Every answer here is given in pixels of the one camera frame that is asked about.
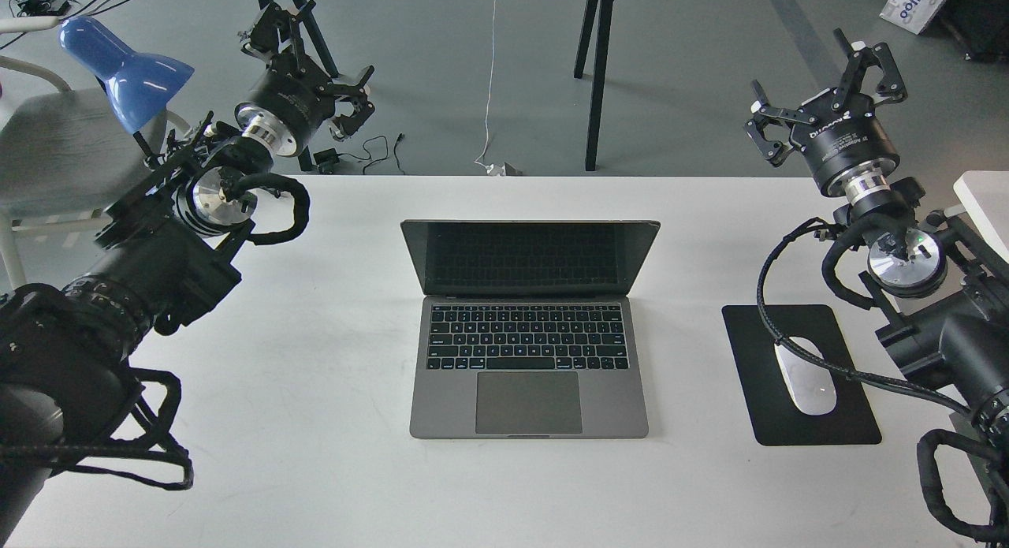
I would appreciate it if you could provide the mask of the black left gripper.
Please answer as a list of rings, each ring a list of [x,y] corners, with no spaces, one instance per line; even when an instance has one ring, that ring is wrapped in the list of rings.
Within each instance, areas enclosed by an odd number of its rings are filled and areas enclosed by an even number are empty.
[[[241,51],[266,64],[266,70],[235,109],[242,137],[253,139],[274,156],[299,156],[326,121],[336,141],[352,137],[375,112],[367,86],[374,76],[368,65],[356,75],[331,75],[305,51],[300,27],[313,20],[314,2],[296,12],[267,3],[255,23],[240,33]],[[324,80],[323,96],[298,80]]]

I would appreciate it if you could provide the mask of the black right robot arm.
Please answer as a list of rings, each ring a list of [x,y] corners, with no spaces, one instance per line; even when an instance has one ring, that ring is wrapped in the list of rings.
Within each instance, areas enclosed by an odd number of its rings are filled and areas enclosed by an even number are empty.
[[[1007,261],[951,211],[916,218],[924,189],[912,177],[890,182],[899,156],[878,121],[878,106],[907,98],[886,43],[851,42],[835,30],[847,65],[835,87],[794,109],[772,106],[759,82],[745,129],[764,160],[801,154],[819,192],[843,197],[831,222],[810,218],[782,238],[761,265],[756,305],[773,342],[806,363],[854,382],[941,404],[965,433],[927,432],[918,441],[919,483],[929,513],[952,533],[988,547],[1007,545]],[[879,342],[901,377],[856,371],[803,349],[776,325],[765,282],[784,249],[813,234],[830,241],[821,276],[837,299],[879,308]],[[944,496],[936,449],[973,459],[989,520],[959,519]]]

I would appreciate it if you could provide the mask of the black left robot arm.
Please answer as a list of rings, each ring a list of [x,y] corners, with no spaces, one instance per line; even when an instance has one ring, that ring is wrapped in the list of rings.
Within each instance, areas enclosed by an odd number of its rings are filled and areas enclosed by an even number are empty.
[[[88,458],[176,465],[192,486],[188,451],[170,433],[181,383],[132,366],[151,331],[169,336],[220,303],[240,282],[232,259],[246,243],[302,235],[310,196],[273,171],[277,158],[310,160],[324,125],[349,138],[374,113],[366,67],[353,84],[338,72],[311,0],[281,8],[259,0],[243,52],[264,73],[236,107],[236,125],[206,117],[166,153],[145,154],[151,173],[108,207],[97,236],[103,257],[67,286],[23,285],[2,297],[2,537],[11,536],[51,476],[108,474]]]

